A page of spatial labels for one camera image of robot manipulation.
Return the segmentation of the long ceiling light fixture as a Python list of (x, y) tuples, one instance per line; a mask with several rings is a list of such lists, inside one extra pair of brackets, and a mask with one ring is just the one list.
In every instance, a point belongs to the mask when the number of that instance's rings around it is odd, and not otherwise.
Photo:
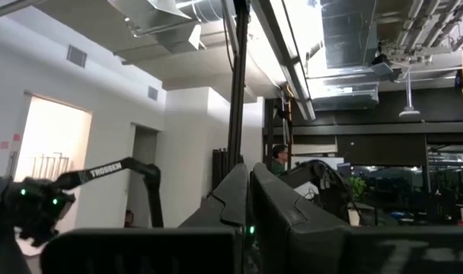
[(316, 116), (286, 0), (251, 0), (252, 8), (305, 120)]

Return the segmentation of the silver ribbed ventilation duct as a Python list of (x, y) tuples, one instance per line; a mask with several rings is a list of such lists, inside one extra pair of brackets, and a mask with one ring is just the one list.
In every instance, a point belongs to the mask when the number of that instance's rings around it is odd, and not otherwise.
[(221, 0), (176, 0), (180, 11), (201, 24), (223, 19)]

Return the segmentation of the green leafy plant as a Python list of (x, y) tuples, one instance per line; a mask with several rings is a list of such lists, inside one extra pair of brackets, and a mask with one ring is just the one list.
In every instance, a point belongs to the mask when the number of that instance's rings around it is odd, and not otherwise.
[(367, 187), (366, 182), (364, 181), (364, 179), (362, 179), (360, 177), (350, 177), (348, 179), (348, 181), (349, 181), (350, 186), (351, 186), (351, 190), (352, 190), (352, 193), (353, 193), (353, 198), (356, 201), (360, 201), (362, 199), (363, 193), (364, 193), (364, 191), (366, 190), (366, 187)]

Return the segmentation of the white hanging ceiling lamp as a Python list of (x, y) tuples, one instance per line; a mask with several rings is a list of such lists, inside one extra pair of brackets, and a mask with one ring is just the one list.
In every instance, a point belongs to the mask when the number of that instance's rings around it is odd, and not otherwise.
[(419, 115), (420, 112), (414, 108), (413, 101), (412, 101), (412, 90), (411, 90), (411, 77), (410, 72), (407, 72), (406, 76), (406, 106), (404, 109), (398, 114), (399, 117), (403, 116), (413, 116)]

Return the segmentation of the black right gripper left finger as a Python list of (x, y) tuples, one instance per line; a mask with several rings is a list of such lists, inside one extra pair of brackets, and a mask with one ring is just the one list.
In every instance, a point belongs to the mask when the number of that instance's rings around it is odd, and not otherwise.
[(249, 173), (237, 164), (181, 225), (184, 227), (236, 227), (247, 224)]

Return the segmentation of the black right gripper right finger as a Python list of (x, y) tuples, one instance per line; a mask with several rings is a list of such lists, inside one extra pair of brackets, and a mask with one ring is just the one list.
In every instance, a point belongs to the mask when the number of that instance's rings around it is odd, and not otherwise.
[(254, 166), (251, 195), (264, 274), (340, 274), (348, 223), (309, 202), (263, 163)]

